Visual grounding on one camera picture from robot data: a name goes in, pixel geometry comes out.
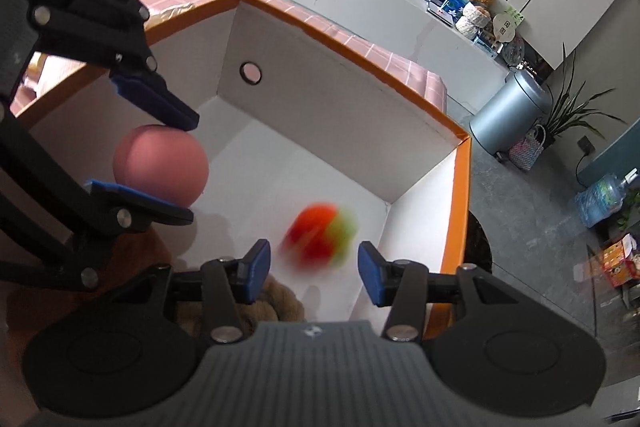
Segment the orange gift box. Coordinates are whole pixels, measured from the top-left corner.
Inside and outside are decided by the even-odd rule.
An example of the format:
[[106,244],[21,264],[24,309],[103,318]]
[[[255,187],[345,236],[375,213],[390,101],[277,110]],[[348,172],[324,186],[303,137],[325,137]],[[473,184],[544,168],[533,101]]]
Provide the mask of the orange gift box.
[[630,233],[601,251],[598,260],[613,287],[639,280],[639,244]]

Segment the potted orchid plant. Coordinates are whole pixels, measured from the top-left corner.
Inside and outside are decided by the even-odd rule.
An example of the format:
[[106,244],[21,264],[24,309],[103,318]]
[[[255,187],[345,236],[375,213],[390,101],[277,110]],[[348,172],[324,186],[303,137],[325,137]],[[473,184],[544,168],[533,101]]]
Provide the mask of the potted orchid plant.
[[582,95],[586,87],[585,81],[577,89],[574,89],[577,52],[573,51],[568,54],[566,47],[562,46],[562,54],[561,87],[556,93],[549,90],[552,107],[548,117],[542,124],[544,128],[544,143],[542,143],[542,147],[545,150],[553,145],[562,133],[573,128],[587,129],[592,134],[597,135],[598,138],[604,139],[602,132],[589,121],[591,116],[604,117],[626,124],[626,120],[623,120],[620,116],[596,106],[597,101],[612,94],[615,88],[604,89],[595,94]]

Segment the orange cardboard box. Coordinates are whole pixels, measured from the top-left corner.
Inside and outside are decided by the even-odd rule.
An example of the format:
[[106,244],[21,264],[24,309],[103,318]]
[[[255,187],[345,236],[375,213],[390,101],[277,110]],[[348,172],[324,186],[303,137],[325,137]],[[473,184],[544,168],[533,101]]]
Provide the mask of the orange cardboard box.
[[209,1],[149,27],[145,40],[170,91],[200,116],[194,138],[208,181],[190,225],[119,239],[104,285],[157,263],[187,270],[238,257],[268,239],[272,274],[308,320],[382,329],[385,313],[366,295],[355,251],[320,270],[288,255],[286,232],[315,202],[341,208],[358,241],[390,259],[442,272],[460,265],[469,135],[355,41],[266,0]]

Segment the woven small basket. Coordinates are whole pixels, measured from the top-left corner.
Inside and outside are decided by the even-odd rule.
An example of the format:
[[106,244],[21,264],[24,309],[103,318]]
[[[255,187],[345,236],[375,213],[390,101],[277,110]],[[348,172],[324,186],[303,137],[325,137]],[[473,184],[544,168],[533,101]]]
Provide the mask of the woven small basket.
[[544,150],[544,141],[546,141],[546,129],[541,124],[536,124],[520,142],[510,148],[508,153],[510,161],[518,169],[529,172]]

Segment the blue water jug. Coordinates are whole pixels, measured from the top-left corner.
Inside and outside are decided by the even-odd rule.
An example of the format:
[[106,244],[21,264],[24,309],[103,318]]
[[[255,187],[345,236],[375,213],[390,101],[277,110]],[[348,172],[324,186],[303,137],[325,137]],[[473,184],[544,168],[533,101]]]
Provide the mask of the blue water jug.
[[586,228],[591,229],[600,221],[611,217],[623,207],[629,185],[638,178],[638,169],[631,169],[620,178],[607,173],[575,196],[578,216]]

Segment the orange crochet ball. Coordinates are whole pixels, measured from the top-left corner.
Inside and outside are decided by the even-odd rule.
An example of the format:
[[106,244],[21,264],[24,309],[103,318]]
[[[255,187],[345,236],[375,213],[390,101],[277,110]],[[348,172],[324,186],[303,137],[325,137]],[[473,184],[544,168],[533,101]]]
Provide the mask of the orange crochet ball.
[[280,251],[300,271],[336,268],[348,258],[357,232],[357,220],[347,208],[314,202],[296,216]]

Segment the black waste bin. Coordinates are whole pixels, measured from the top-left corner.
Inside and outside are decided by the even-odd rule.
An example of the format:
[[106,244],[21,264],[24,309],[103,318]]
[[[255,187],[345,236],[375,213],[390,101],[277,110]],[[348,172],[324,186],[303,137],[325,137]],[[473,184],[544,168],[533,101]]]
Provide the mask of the black waste bin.
[[492,272],[494,259],[486,233],[472,212],[468,213],[468,226],[466,227],[466,241],[463,261],[473,263],[487,273]]

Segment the pink egg sponge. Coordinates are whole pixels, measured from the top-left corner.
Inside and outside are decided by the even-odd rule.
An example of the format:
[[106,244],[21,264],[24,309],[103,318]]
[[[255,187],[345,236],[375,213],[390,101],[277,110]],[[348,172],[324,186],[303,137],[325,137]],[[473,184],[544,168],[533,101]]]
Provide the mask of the pink egg sponge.
[[117,183],[180,207],[190,207],[204,192],[208,159],[188,132],[159,124],[129,131],[113,157]]

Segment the grey metal trash can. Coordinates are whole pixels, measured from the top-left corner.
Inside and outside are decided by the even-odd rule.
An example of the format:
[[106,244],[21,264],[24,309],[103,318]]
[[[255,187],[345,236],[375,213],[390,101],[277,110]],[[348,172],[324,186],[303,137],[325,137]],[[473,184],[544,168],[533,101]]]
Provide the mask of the grey metal trash can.
[[470,120],[475,141],[491,156],[508,153],[551,109],[551,96],[526,69],[512,69],[506,83]]

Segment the brown braided plush towel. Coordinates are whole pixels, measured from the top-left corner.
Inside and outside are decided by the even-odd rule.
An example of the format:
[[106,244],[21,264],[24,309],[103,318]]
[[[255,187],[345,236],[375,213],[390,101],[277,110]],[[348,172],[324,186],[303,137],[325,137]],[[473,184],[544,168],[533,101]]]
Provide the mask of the brown braided plush towel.
[[[268,275],[262,291],[251,305],[236,305],[241,329],[246,337],[254,334],[257,326],[264,322],[305,322],[305,309],[288,286]],[[201,303],[180,303],[178,325],[192,337],[201,334],[203,305]]]

